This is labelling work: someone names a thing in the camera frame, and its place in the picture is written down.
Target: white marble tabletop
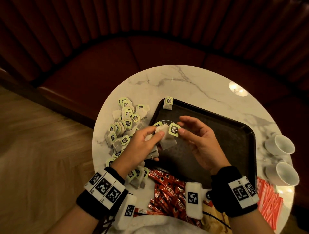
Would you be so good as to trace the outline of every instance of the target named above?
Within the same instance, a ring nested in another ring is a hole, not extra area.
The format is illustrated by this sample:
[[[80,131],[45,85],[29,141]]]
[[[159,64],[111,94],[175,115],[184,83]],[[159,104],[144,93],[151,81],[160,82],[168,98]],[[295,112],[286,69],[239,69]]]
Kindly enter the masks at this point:
[[[202,109],[237,120],[248,125],[256,137],[257,175],[265,179],[263,169],[266,165],[279,161],[270,155],[263,146],[267,137],[281,134],[278,126],[250,94],[241,97],[229,88],[231,80],[214,72],[186,65],[165,65],[153,67],[136,73],[118,85],[105,100],[95,123],[92,138],[92,159],[95,171],[105,167],[111,156],[110,148],[104,140],[108,126],[113,123],[112,112],[119,109],[118,99],[128,97],[135,105],[149,104],[150,112],[145,119],[149,124],[158,103],[166,96],[192,104]],[[281,157],[292,164],[290,155]],[[154,196],[154,182],[148,179],[144,189],[135,189],[130,185],[127,189],[138,197],[136,207],[146,209],[150,198]],[[294,187],[277,187],[284,205],[277,224],[276,233],[280,233],[289,217]]]

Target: red upholstered sofa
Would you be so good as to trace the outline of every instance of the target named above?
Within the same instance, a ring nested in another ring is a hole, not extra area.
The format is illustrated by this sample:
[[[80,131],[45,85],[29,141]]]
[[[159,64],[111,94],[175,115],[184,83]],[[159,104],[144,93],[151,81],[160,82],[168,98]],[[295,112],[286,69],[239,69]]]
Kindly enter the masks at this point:
[[[309,208],[309,4],[292,0],[1,0],[0,81],[68,115],[96,119],[129,76],[183,64],[248,90],[295,143]]]

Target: white ceramic cup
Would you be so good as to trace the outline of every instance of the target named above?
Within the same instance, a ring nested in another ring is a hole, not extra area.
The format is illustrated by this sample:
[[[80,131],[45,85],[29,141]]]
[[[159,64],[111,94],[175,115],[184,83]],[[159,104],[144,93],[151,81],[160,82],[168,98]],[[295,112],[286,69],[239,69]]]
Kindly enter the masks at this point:
[[[266,166],[265,173],[270,182],[277,186],[296,186],[299,183],[296,170],[286,162]]]
[[[293,142],[283,135],[275,135],[265,141],[265,147],[273,155],[293,154],[295,146]]]

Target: fingernail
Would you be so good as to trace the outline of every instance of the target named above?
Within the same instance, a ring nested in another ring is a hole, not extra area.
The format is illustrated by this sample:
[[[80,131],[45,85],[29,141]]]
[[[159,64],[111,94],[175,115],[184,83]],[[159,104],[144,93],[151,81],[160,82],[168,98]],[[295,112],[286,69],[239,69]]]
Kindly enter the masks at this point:
[[[184,128],[178,129],[178,133],[183,134],[184,132],[185,132],[185,129],[184,129]]]
[[[164,136],[165,135],[165,133],[163,132],[163,131],[159,131],[158,132],[161,136]]]

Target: sofa backrest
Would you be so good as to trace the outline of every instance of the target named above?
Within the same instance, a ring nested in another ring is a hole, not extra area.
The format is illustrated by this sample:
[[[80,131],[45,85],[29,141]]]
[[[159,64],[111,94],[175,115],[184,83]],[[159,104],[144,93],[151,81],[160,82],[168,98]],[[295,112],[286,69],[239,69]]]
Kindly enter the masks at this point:
[[[93,39],[154,31],[250,60],[309,90],[305,2],[0,0],[0,5],[0,55],[27,81]]]

